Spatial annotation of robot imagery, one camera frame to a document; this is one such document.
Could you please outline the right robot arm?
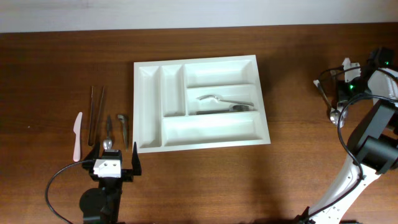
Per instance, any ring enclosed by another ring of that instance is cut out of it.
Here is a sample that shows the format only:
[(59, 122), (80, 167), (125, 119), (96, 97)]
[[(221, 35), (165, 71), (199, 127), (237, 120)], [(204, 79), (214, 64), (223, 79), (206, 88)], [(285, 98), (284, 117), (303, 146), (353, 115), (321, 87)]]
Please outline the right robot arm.
[[(346, 58), (340, 67), (329, 68), (328, 77), (314, 80), (329, 108), (330, 121), (347, 153), (343, 167), (325, 195), (296, 216), (294, 223), (342, 223), (344, 214), (375, 180), (397, 168), (397, 67), (392, 49), (379, 47), (360, 65)], [(348, 108), (362, 100), (373, 107), (351, 133), (343, 139), (341, 129)]]

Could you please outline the silver fork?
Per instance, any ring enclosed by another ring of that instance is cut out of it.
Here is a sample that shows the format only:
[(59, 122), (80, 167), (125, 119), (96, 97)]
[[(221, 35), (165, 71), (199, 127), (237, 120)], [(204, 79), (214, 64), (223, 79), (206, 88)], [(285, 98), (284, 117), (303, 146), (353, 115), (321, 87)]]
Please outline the silver fork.
[(248, 105), (233, 105), (232, 107), (230, 107), (228, 109), (197, 111), (195, 114), (201, 115), (201, 114), (235, 113), (235, 112), (245, 112), (245, 111), (250, 111), (250, 110), (251, 110), (251, 107)]
[(240, 104), (240, 105), (246, 105), (246, 106), (254, 106), (254, 103), (251, 102), (246, 102), (246, 101), (236, 101), (236, 100), (225, 100), (222, 99), (216, 95), (203, 95), (203, 96), (199, 96), (197, 99), (198, 100), (206, 100), (206, 99), (214, 99), (216, 101), (219, 102), (224, 102), (224, 103), (235, 103), (235, 104)]

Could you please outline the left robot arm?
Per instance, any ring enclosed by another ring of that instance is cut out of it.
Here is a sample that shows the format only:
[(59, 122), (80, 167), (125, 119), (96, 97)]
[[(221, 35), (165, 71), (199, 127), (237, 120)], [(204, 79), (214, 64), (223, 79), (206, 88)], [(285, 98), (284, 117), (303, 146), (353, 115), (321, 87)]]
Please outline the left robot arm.
[(88, 189), (80, 198), (79, 206), (83, 212), (84, 223), (117, 223), (123, 183), (132, 182), (142, 174), (137, 144), (133, 144), (132, 168), (122, 168), (122, 152), (108, 149), (100, 154), (100, 146), (95, 145), (85, 157), (82, 168), (88, 171), (96, 188)]

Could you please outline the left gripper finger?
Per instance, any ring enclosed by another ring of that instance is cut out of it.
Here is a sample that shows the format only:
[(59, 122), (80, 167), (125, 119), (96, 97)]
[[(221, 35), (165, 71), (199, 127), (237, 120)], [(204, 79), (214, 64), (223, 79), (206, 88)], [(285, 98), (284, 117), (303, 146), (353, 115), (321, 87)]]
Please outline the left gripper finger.
[(139, 160), (138, 150), (137, 150), (137, 142), (134, 142), (132, 149), (132, 173), (135, 176), (142, 175), (142, 167), (141, 162)]
[(100, 154), (100, 148), (101, 144), (100, 142), (94, 143), (94, 145), (91, 148), (91, 151), (88, 153), (88, 155), (84, 158), (84, 160), (92, 160), (92, 159), (97, 159), (99, 158)]

